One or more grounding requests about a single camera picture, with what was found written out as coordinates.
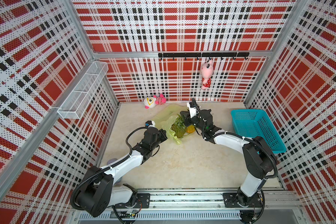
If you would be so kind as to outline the yellow-green plastic bag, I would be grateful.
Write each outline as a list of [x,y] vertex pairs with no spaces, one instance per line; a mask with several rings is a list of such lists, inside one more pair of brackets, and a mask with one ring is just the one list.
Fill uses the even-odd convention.
[[168,140],[174,142],[176,145],[181,145],[186,140],[183,138],[188,136],[189,133],[185,133],[182,138],[178,138],[175,134],[176,132],[171,129],[172,125],[176,122],[176,119],[180,115],[181,111],[187,112],[188,108],[186,105],[166,103],[161,106],[162,110],[157,113],[152,118],[152,121],[155,122],[155,126],[157,129],[163,129],[166,131],[166,135]]

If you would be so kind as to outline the pineapple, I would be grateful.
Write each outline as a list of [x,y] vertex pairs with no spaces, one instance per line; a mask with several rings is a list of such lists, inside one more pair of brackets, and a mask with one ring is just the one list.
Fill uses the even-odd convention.
[[174,136],[181,139],[186,134],[186,126],[184,124],[184,119],[181,115],[178,115],[175,122],[172,124],[170,129],[175,133]]
[[186,133],[187,134],[191,134],[191,133],[194,133],[196,131],[196,128],[194,125],[189,125],[186,127]]

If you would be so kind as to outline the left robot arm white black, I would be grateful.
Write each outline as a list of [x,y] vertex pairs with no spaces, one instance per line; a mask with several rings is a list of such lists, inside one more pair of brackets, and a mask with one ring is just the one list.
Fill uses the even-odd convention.
[[70,205],[78,211],[86,211],[92,217],[98,217],[106,208],[112,208],[117,219],[122,222],[122,217],[117,212],[117,205],[133,208],[140,199],[137,189],[131,185],[123,184],[117,187],[116,183],[129,171],[141,166],[149,158],[156,155],[160,144],[167,140],[167,133],[163,129],[157,129],[152,125],[137,128],[144,130],[143,139],[132,146],[129,139],[125,143],[129,147],[129,153],[112,163],[98,168],[89,168],[73,190],[70,197]]

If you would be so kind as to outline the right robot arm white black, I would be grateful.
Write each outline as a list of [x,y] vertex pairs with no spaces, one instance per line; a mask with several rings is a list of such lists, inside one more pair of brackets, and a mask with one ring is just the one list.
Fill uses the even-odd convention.
[[229,147],[243,155],[248,173],[237,190],[236,201],[241,207],[249,207],[253,200],[263,195],[266,181],[278,175],[273,151],[261,136],[248,138],[214,125],[211,110],[201,110],[194,98],[187,103],[187,108],[180,112],[185,126],[193,125],[205,141]]

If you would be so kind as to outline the white pink plush bird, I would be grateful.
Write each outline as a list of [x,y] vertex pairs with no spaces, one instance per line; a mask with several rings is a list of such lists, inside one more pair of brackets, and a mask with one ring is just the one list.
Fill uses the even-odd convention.
[[160,94],[159,96],[152,96],[147,97],[144,99],[143,103],[146,109],[154,108],[156,105],[163,105],[167,102],[166,98],[163,96],[163,94]]

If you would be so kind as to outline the teal plastic basket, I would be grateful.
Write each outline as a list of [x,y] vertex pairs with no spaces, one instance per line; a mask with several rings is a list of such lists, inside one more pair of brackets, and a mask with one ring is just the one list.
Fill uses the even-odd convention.
[[232,125],[236,134],[254,138],[262,137],[274,154],[286,152],[286,146],[268,114],[258,109],[231,111]]

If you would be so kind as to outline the pink hanging plush toy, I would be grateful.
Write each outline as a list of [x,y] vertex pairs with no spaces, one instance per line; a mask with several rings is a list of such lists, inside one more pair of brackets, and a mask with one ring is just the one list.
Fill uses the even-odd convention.
[[211,86],[211,78],[213,76],[214,68],[213,61],[209,60],[204,63],[200,69],[200,74],[202,76],[202,90],[207,90]]

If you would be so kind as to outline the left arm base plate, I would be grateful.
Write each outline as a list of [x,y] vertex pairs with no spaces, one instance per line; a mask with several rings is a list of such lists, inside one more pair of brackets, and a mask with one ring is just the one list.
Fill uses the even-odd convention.
[[151,194],[149,193],[138,193],[137,195],[132,196],[127,203],[119,203],[114,207],[116,209],[146,209],[149,208],[150,205],[150,196]]

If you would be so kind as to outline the black hook rail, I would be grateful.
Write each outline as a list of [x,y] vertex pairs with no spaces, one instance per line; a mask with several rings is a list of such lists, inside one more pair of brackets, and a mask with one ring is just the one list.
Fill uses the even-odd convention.
[[250,52],[202,52],[202,53],[158,53],[159,58],[202,58],[202,57],[218,57],[218,58],[248,58]]

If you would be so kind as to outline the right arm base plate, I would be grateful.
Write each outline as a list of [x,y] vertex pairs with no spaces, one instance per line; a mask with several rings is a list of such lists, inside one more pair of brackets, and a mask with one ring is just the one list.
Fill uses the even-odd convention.
[[223,202],[226,208],[262,208],[262,199],[259,193],[247,197],[243,193],[223,193]]

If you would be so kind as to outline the aluminium mounting rail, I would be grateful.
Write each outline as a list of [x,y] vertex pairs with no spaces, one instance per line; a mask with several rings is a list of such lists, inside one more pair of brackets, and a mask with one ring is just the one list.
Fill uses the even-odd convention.
[[124,221],[139,223],[240,223],[257,218],[258,224],[306,224],[302,204],[293,191],[279,187],[264,188],[264,195],[251,205],[238,205],[234,188],[140,189],[133,208],[118,205]]

